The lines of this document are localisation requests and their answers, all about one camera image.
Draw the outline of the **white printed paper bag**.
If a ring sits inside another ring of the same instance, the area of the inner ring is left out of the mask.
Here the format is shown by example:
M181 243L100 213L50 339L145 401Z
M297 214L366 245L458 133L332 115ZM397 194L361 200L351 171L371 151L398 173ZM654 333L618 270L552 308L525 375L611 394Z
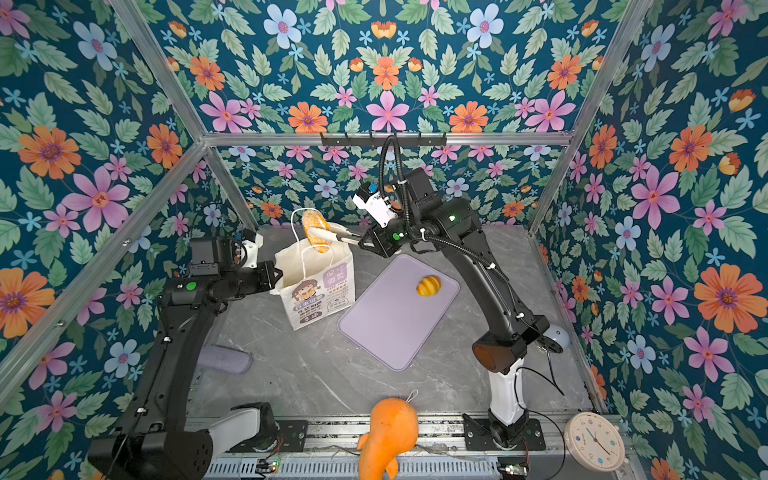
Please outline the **white printed paper bag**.
M302 216L304 210L295 212ZM271 291L283 304L293 330L299 330L340 312L355 303L354 259L351 244L334 242L327 253L318 253L303 237L275 255L283 277Z

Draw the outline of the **striped round fake bread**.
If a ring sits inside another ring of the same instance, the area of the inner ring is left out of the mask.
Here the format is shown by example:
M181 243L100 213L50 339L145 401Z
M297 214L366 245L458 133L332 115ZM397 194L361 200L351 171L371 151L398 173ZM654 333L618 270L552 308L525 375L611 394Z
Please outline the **striped round fake bread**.
M417 284L417 293L422 297L437 295L442 287L441 279L435 275L425 276Z

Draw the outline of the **sesame oval fake bread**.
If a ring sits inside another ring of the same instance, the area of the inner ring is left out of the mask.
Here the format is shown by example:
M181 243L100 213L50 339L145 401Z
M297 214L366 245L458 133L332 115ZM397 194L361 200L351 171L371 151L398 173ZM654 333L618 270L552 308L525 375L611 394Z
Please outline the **sesame oval fake bread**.
M325 217L317 210L307 209L302 213L301 224L309 244L318 253L327 253L335 236Z

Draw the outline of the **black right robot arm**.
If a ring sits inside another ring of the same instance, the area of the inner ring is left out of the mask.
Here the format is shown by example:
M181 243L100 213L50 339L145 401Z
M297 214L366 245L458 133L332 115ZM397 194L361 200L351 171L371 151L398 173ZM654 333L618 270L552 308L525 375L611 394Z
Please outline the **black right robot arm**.
M528 428L530 411L523 400L522 373L529 346L560 353L569 342L514 291L469 201L461 196L443 199L423 169L405 171L394 134L382 143L380 154L388 153L395 159L394 178L380 176L377 183L365 182L353 197L373 220L357 244L388 258L405 245L428 243L461 275L488 324L472 351L490 375L490 435L500 448L510 449Z

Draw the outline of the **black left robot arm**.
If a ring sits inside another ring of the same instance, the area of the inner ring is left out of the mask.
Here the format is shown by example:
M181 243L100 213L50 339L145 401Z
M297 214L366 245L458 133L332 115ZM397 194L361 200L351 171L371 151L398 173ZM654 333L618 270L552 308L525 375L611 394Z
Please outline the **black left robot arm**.
M201 479L211 461L249 440L271 443L276 428L266 403L237 408L206 429L186 428L190 387L208 333L230 303L272 290L282 273L258 258L261 235L202 238L191 244L186 278L159 297L160 331L136 392L87 459L107 479Z

